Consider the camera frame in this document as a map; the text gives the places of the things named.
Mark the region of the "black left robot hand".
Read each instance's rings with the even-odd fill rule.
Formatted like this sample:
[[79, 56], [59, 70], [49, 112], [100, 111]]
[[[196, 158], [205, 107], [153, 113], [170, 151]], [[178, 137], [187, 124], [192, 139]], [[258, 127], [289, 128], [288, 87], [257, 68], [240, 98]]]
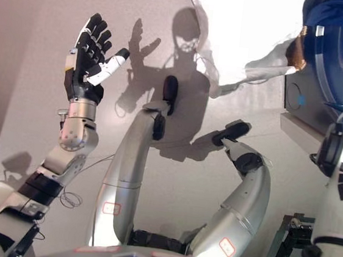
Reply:
[[78, 34], [65, 62], [64, 88], [69, 101], [86, 99], [99, 104], [104, 96], [101, 83], [111, 77], [129, 58], [126, 48], [113, 56], [106, 53], [112, 47], [112, 33], [101, 14], [95, 13]]

